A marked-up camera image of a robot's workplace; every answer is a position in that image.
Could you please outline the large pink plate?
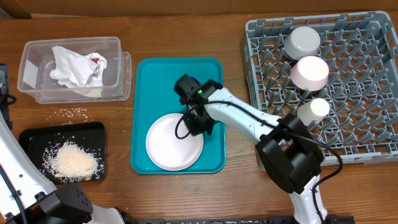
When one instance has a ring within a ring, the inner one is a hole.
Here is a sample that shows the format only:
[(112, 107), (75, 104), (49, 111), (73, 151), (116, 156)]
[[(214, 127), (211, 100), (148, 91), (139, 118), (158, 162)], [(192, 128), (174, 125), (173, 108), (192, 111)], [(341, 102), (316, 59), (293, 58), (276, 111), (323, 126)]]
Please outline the large pink plate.
[(157, 119), (146, 136), (146, 151), (151, 161), (168, 171), (180, 171), (193, 165), (204, 145), (203, 135), (188, 134), (187, 127), (177, 122), (182, 114), (171, 113)]

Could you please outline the white napkin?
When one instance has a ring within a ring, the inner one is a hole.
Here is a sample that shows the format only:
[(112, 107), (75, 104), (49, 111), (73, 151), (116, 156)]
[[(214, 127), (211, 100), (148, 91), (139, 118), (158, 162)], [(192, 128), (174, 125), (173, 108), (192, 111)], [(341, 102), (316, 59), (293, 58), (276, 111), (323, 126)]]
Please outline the white napkin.
[(101, 97), (103, 73), (107, 68), (107, 60), (94, 52), (80, 55), (61, 46), (52, 48), (55, 57), (55, 69), (50, 77), (58, 81), (59, 85), (67, 88), (82, 88), (75, 93), (91, 97)]

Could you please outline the rice pile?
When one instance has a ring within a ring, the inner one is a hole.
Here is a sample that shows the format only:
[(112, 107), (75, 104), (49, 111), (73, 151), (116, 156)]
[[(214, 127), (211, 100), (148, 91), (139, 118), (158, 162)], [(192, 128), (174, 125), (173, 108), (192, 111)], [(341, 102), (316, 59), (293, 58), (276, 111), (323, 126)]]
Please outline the rice pile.
[(88, 152), (72, 141), (56, 143), (45, 149), (39, 171), (61, 184), (100, 179), (105, 172), (100, 155), (100, 152)]

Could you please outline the grey bowl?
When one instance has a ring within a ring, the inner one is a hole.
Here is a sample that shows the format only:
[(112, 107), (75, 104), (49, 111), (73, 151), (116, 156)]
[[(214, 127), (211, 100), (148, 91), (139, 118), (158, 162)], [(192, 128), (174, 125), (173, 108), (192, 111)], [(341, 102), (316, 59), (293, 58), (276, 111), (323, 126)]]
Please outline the grey bowl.
[(300, 60), (302, 57), (315, 56), (320, 46), (320, 36), (318, 32), (307, 26), (294, 29), (285, 39), (284, 48), (287, 55)]

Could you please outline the small pink bowl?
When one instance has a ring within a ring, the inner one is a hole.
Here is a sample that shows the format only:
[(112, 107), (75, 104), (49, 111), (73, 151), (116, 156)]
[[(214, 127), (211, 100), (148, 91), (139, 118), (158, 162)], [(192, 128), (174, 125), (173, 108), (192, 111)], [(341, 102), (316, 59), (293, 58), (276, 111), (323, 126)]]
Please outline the small pink bowl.
[(328, 82), (329, 67), (320, 57), (301, 58), (291, 69), (290, 79), (302, 90), (318, 91)]

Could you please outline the white paper cup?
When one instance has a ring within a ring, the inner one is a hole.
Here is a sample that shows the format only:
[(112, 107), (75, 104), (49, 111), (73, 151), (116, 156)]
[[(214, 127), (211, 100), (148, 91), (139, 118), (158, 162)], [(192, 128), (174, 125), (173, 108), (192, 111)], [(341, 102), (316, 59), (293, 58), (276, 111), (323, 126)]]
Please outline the white paper cup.
[(330, 105), (323, 98), (315, 98), (312, 101), (302, 105), (297, 110), (297, 117), (302, 123), (308, 126), (315, 121), (319, 123), (330, 112)]

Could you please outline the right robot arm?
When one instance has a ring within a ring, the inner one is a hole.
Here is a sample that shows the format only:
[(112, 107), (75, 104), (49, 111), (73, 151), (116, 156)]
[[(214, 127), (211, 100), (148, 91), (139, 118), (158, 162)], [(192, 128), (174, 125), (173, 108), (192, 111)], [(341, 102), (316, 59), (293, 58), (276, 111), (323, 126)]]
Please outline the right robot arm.
[(320, 143), (293, 114), (281, 118), (267, 114), (236, 98), (222, 84), (204, 84), (184, 74), (174, 86), (188, 111), (177, 122), (188, 132), (175, 131), (178, 139), (211, 134), (216, 123), (224, 123), (249, 138), (257, 158), (271, 180), (290, 195), (297, 223), (325, 223), (328, 212), (318, 186), (324, 160)]

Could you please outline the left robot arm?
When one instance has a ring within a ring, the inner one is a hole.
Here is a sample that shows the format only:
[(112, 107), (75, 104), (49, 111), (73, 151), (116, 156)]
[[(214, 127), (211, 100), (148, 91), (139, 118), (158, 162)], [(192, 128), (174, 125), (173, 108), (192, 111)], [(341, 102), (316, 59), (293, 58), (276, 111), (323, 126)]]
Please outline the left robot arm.
[(1, 64), (1, 214), (7, 223), (134, 223), (128, 212), (93, 205), (83, 189), (58, 189), (33, 165), (11, 132), (6, 64)]

